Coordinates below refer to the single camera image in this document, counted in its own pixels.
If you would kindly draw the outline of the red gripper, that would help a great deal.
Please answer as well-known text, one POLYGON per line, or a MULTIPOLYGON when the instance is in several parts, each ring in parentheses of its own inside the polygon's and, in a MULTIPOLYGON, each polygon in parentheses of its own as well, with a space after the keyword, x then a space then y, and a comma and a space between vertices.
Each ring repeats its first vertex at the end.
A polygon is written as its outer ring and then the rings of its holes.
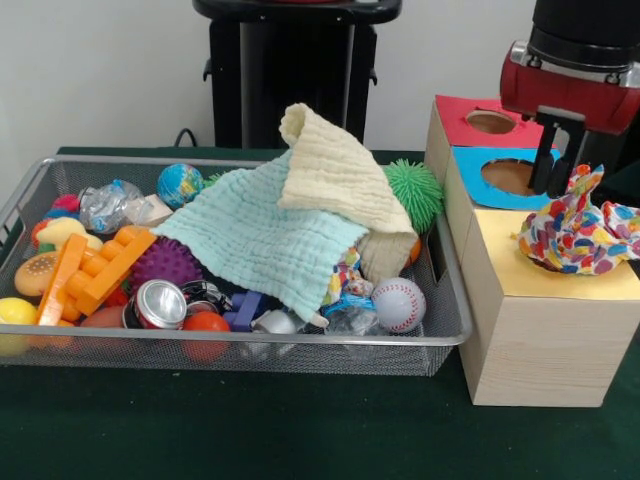
POLYGON ((588 131, 618 135, 629 127, 639 110, 637 89, 522 66, 510 58, 503 63, 500 96, 504 109, 536 115, 536 122, 543 126, 529 187, 535 194, 545 193, 550 198, 566 192, 585 127, 588 131), (558 109, 567 111, 565 116, 558 109), (558 129, 568 135, 568 142, 564 153, 556 158, 553 142, 558 129))

